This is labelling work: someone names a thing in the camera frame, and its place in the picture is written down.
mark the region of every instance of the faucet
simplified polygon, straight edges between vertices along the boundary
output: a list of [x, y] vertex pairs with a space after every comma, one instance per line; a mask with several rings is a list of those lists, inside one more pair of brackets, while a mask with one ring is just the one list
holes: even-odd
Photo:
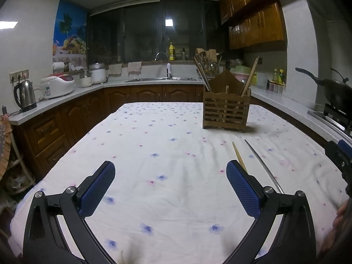
[[172, 78], [172, 74], [171, 74], [171, 64], [170, 64], [170, 57], [166, 52], [158, 52], [156, 57], [155, 57], [155, 61], [158, 58], [159, 54], [165, 54], [168, 57], [168, 64], [166, 65], [166, 78]]

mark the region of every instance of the white rice cooker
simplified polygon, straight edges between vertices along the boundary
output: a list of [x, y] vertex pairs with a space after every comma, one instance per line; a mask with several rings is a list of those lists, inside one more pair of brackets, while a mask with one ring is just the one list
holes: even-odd
[[106, 70], [104, 63], [94, 63], [89, 65], [89, 71], [92, 73], [93, 84], [99, 84], [106, 81]]
[[54, 73], [40, 81], [45, 99], [55, 98], [71, 93], [75, 89], [73, 77], [66, 73]]

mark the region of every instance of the gas stove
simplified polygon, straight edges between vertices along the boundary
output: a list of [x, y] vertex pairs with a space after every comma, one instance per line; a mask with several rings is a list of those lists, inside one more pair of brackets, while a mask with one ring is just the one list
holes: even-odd
[[352, 115], [337, 110], [330, 104], [325, 104], [324, 112], [308, 111], [308, 114], [323, 122], [352, 143]]

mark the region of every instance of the poster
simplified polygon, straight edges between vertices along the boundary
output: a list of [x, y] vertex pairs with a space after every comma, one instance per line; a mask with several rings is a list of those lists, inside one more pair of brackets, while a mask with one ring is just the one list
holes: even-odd
[[53, 62], [70, 62], [87, 67], [87, 11], [60, 0], [52, 44]]

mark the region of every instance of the blue gripper pad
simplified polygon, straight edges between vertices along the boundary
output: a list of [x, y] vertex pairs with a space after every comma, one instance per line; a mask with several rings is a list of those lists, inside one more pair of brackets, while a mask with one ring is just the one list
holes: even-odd
[[87, 177], [79, 185], [79, 192], [76, 195], [80, 204], [78, 213], [83, 218], [94, 213], [114, 178], [114, 164], [110, 161], [105, 161], [92, 176]]
[[348, 157], [352, 159], [352, 148], [349, 144], [347, 144], [344, 140], [340, 140], [337, 145]]
[[248, 175], [236, 160], [228, 162], [226, 176], [246, 213], [257, 219], [261, 200], [264, 199], [261, 184], [254, 176]]

